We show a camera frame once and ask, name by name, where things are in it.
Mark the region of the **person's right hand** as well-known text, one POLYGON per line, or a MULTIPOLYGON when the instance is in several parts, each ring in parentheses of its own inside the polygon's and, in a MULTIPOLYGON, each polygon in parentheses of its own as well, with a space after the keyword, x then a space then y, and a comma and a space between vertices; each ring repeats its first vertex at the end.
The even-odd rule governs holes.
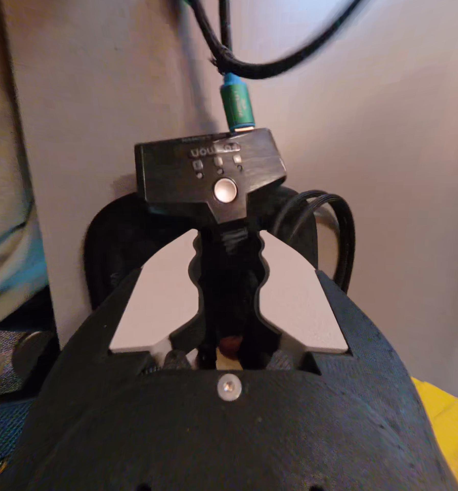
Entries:
POLYGON ((229 360, 238 360, 239 351, 243 340, 243 335, 230 335, 223 337, 219 340, 217 349, 224 358, 229 360))

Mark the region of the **braided hdmi cable green plug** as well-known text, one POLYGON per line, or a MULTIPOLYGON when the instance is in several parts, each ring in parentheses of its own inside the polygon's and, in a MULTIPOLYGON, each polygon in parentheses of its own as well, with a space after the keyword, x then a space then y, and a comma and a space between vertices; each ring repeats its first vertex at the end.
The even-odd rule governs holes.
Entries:
POLYGON ((266 63, 249 63, 233 52, 230 1, 218 1, 220 36, 215 34, 201 1, 185 1, 211 52, 211 63, 222 75, 220 96, 230 132, 246 132, 256 126, 250 93, 245 80, 266 80, 280 76, 317 54, 358 12, 365 1, 350 1, 325 27, 294 52, 266 63))

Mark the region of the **yellow plastic bin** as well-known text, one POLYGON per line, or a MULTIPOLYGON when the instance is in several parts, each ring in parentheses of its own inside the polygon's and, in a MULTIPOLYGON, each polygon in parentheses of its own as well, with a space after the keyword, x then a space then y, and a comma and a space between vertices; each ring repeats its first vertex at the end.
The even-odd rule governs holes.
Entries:
POLYGON ((412 377, 439 447, 458 481, 458 398, 412 377))

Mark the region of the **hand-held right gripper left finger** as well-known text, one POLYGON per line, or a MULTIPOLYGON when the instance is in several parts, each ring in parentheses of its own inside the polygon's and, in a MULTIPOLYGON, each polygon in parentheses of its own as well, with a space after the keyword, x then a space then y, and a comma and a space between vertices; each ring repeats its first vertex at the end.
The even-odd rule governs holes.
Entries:
POLYGON ((168 243, 141 267, 115 334, 114 353, 149 352, 158 365, 175 349, 171 336, 201 319, 202 294, 192 262, 198 230, 168 243))

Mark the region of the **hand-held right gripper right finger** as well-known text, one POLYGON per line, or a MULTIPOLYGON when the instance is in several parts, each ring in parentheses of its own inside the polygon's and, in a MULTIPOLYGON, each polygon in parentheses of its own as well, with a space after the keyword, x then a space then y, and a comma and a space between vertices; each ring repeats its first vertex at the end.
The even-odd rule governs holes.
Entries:
POLYGON ((277 354, 282 363, 306 369, 313 353, 347 353, 316 268, 271 233, 260 231, 256 238, 263 275, 244 333, 244 367, 266 368, 277 354))

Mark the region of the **black mesh cushion pad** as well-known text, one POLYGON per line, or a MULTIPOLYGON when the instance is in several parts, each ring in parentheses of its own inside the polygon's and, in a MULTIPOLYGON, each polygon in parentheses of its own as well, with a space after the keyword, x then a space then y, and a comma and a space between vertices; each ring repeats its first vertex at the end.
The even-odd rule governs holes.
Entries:
MULTIPOLYGON (((261 205, 259 230, 270 230, 278 213, 297 191, 280 186, 261 205)), ((286 241, 301 211, 301 203, 283 219, 277 237, 286 241)), ((292 242, 313 267, 318 267, 318 235, 315 218, 292 242)), ((89 225, 83 248, 86 287, 91 309, 96 310, 134 269, 141 267, 162 247, 190 230, 193 220, 153 214, 137 193, 120 197, 105 206, 89 225)))

